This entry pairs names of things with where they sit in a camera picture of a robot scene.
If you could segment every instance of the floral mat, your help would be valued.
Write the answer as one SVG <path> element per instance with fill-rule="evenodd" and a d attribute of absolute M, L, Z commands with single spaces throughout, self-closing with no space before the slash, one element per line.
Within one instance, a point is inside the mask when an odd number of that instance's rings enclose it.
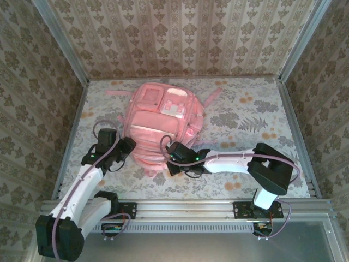
<path fill-rule="evenodd" d="M 299 165 L 298 154 L 279 95 L 279 80 L 267 78 L 161 78 L 91 81 L 88 87 L 74 145 L 68 161 L 60 197 L 68 191 L 81 166 L 81 159 L 96 142 L 92 127 L 96 121 L 117 122 L 124 115 L 130 97 L 108 96 L 105 90 L 135 91 L 145 82 L 162 82 L 193 91 L 201 102 L 219 86 L 220 97 L 205 109 L 201 139 L 216 144 L 194 147 L 223 152 L 254 148 L 265 142 Z M 221 172 L 191 179 L 183 174 L 171 177 L 168 171 L 154 178 L 144 175 L 131 157 L 118 172 L 107 172 L 98 189 L 116 192 L 121 199 L 225 199 L 251 198 L 258 183 L 252 176 Z M 310 197 L 305 178 L 290 185 L 289 198 Z"/>

